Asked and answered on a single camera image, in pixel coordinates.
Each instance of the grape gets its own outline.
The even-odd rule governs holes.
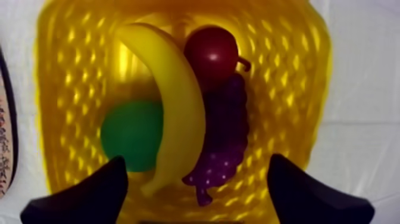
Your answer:
[[[224,185],[236,174],[247,148],[249,124],[245,81],[231,75],[220,88],[203,96],[206,113],[204,146],[195,168],[182,181],[196,187],[200,206],[213,201],[207,189]]]

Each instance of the yellow basket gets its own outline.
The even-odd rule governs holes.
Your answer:
[[[242,73],[251,130],[243,163],[228,183],[210,189],[211,205],[199,207],[194,188],[183,184],[147,199],[139,188],[152,173],[129,173],[118,223],[278,223],[265,177],[270,156],[281,153],[306,167],[329,83],[330,39],[306,0],[50,2],[38,24],[37,81],[51,192],[80,182],[107,162],[99,130],[110,108],[160,97],[149,70],[115,39],[116,27],[133,22],[160,27],[181,48],[199,26],[215,24],[233,33],[240,56],[253,65]]]

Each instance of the yellow banana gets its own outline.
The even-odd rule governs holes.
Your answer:
[[[152,72],[164,107],[155,174],[142,187],[151,196],[195,167],[204,143],[204,104],[195,74],[171,36],[139,23],[120,27],[117,36]]]

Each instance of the white fabric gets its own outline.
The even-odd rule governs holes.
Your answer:
[[[400,214],[379,206],[393,208],[400,201],[400,196],[390,200],[400,193],[400,0],[311,2],[327,21],[334,63],[307,172],[334,188],[376,201],[375,223],[393,224]],[[43,3],[0,0],[0,45],[11,73],[20,137],[19,166],[0,200],[0,224],[19,223],[27,202],[47,194],[32,73],[36,20]]]

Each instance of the green ball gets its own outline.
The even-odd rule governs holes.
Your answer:
[[[155,167],[163,135],[163,105],[132,101],[113,109],[101,127],[101,143],[108,158],[122,155],[127,170],[144,172]]]

